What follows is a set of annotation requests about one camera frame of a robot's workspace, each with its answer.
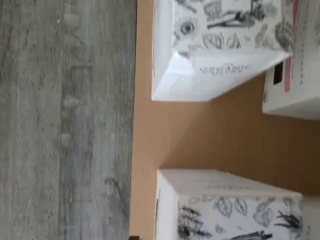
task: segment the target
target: product box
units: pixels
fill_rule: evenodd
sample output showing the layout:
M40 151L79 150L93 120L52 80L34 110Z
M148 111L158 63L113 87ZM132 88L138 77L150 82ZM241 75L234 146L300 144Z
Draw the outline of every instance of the product box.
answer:
M293 52L295 6L155 0L151 98L208 101L282 62Z
M320 197L303 198L303 239L320 239Z
M300 193L217 170L160 169L154 239L302 240L302 204Z
M300 1L294 55L267 71L262 111L320 119L320 0Z

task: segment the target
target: wood grain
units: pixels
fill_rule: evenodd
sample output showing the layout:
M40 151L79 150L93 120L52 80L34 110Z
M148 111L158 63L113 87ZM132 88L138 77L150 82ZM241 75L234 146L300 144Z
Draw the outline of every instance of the wood grain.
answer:
M5 0L1 6L0 238L4 240L58 237L59 11L59 1Z
M59 239L128 239L136 2L63 14Z
M0 0L0 239L128 239L134 0Z

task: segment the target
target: illustrated box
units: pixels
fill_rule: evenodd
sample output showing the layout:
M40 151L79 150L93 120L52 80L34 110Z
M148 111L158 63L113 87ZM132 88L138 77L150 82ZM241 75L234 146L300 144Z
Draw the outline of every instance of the illustrated box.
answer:
M155 101L209 101L293 52L298 0L155 0Z
M155 240L302 240L300 193L217 170L157 172Z
M267 71L262 111L301 119L320 119L320 1L300 1L294 55Z

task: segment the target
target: botanical illustration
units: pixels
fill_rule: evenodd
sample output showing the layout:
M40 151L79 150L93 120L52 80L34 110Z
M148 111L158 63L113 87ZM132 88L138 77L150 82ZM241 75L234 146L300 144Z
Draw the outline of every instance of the botanical illustration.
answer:
M277 10L272 9L271 6L264 6L261 0L251 0L251 8L247 11L241 10L228 10L220 13L218 18L223 19L220 22L214 22L207 25L208 29L215 27L222 28L250 28L253 27L256 21L261 22L266 17L266 12L274 12Z
M274 219L274 211L269 207L271 203L275 201L275 197L269 197L265 201L262 201L256 207L256 212L253 214L255 222L263 227L268 227L271 221Z
M216 33L205 33L202 35L203 43L207 49L222 49L224 47L224 36Z
M185 9L190 10L194 14L197 12L197 10L188 3L188 0L175 0L180 6L183 6Z
M238 235L228 240L267 240L271 239L273 234L265 234L264 231L256 231L249 234Z
M214 196L192 196L188 199L188 203L190 205L195 205L200 202L202 203L211 202L213 199L215 199Z
M243 216L247 216L248 206L245 200L236 198L234 201L234 208Z
M275 200L276 200L276 198L274 196L268 197L265 201L262 201L261 203L259 203L259 205L256 207L256 212L260 213L260 212L264 211Z
M294 211L291 211L289 214L283 214L281 211L278 212L279 216L276 218L282 220L282 222L274 225L287 228L290 233L294 234L295 239L300 238L302 234L302 216Z
M239 49L241 44L236 33L227 38L226 43L222 33L205 33L202 35L203 44L207 49Z
M225 45L226 45L227 49L240 49L241 48L240 41L239 41L239 38L236 33L233 34L232 36L230 36L226 40Z
M214 0L203 7L205 14L207 15L207 21L214 21L220 17L222 12L222 0Z
M217 234L225 234L227 231L219 224L215 225L214 230Z
M262 45L262 42L265 39L265 35L268 29L268 25L267 24L263 24L261 26L260 31L258 32L258 34L255 36L255 48L258 48Z
M293 49L293 32L293 25L284 19L275 26L275 39L287 52Z
M210 239L213 235L204 230L203 225L204 222L199 211L188 206L179 208L178 235L180 239Z
M274 219L275 214L271 208L267 208L261 212L255 212L253 214L253 219L255 222L263 227L268 227L271 221Z
M285 196L283 198L283 202L284 204L288 207L288 208L291 208L291 206L295 203L295 201L293 200L292 197L290 196Z
M230 218L233 210L232 202L229 198L219 197L215 202L213 209L218 210L222 215Z
M193 40L198 34L198 21L193 17L184 17L174 24L173 47L176 47L183 39Z

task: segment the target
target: black and white print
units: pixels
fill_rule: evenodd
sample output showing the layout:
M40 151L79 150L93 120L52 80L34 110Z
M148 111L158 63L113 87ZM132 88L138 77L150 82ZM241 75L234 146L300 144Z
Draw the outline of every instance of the black and white print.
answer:
M236 198L234 201L234 208L238 211L238 213L243 216L247 216L248 206L245 200Z
M287 52L291 52L293 49L293 34L293 25L284 19L275 26L275 39Z
M205 33L204 35L202 35L202 39L203 39L203 44L207 49L219 49L219 50L228 49L228 50L230 50L230 49L240 49L241 48L240 40L239 40L236 33L229 36L226 39L226 42L225 42L225 38L222 35L222 33L220 33L220 34Z
M189 196L179 200L181 240L301 240L300 198Z
M192 13L197 13L197 10L188 0L175 0L180 6L183 6L185 9L191 11Z
M179 208L178 235L181 240L210 239L213 235L203 229L201 213L189 206Z
M233 204L229 198L219 197L215 202L213 209L218 210L222 215L230 218L233 211Z
M218 16L221 20L209 23L207 28L251 28L256 21L262 22L267 14L274 16L277 10L273 7L276 8L274 5L264 5L263 0L251 0L250 9L246 11L228 9L225 12L221 12Z
M294 239L299 239L302 236L302 215L290 211L287 214L278 211L279 215L276 217L280 222L274 224L275 226L288 229L294 236Z
M220 18L222 12L222 0L213 0L204 5L203 10L207 15L207 21Z
M195 17L183 17L174 24L173 47L185 39L193 41L199 33L199 23Z
M248 234L238 235L228 240L267 240L273 237L272 233L266 234L264 231L256 231Z
M174 14L172 47L190 54L248 47L291 53L293 22L284 20L281 1L292 0L174 0L179 7ZM320 46L317 26L320 23L314 27Z

